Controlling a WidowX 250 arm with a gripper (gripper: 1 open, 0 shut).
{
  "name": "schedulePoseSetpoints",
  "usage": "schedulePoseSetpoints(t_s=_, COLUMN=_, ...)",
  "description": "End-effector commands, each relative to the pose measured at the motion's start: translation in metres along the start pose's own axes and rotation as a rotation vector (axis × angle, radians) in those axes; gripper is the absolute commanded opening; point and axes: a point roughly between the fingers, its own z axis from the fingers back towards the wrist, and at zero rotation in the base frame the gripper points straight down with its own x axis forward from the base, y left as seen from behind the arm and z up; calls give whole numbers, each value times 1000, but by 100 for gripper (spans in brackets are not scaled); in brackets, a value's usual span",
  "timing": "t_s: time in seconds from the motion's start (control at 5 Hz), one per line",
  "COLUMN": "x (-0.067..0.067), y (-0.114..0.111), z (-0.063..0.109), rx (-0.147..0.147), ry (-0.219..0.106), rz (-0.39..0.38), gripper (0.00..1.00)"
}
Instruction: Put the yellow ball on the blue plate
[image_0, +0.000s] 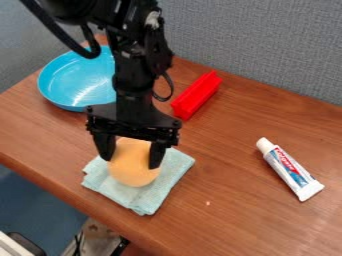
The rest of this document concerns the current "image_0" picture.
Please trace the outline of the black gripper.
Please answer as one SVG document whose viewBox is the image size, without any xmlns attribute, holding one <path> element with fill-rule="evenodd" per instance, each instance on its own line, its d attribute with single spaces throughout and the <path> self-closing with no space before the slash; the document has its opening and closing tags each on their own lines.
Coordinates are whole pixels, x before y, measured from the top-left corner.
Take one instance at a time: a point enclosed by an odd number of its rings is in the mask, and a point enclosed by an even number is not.
<svg viewBox="0 0 342 256">
<path fill-rule="evenodd" d="M 154 105 L 154 92 L 118 91 L 117 101 L 86 107 L 87 130 L 90 131 L 99 155 L 110 161 L 117 148 L 115 136 L 152 141 L 149 168 L 161 166 L 166 146 L 180 143 L 182 122 L 165 114 Z"/>
</svg>

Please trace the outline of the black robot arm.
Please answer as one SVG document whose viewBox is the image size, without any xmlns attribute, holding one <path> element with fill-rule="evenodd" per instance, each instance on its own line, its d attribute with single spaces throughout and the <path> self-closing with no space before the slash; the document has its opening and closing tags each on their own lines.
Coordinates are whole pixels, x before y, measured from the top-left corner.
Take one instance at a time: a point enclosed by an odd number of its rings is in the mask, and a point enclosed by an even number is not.
<svg viewBox="0 0 342 256">
<path fill-rule="evenodd" d="M 149 167 L 160 167 L 166 149 L 178 144 L 182 122 L 161 112 L 154 102 L 169 96 L 156 92 L 156 81 L 169 79 L 174 53 L 165 37 L 158 0 L 23 0 L 66 46 L 87 59 L 102 49 L 90 28 L 106 31 L 114 56 L 111 103 L 86 108 L 90 131 L 103 159 L 117 152 L 117 138 L 150 144 Z"/>
</svg>

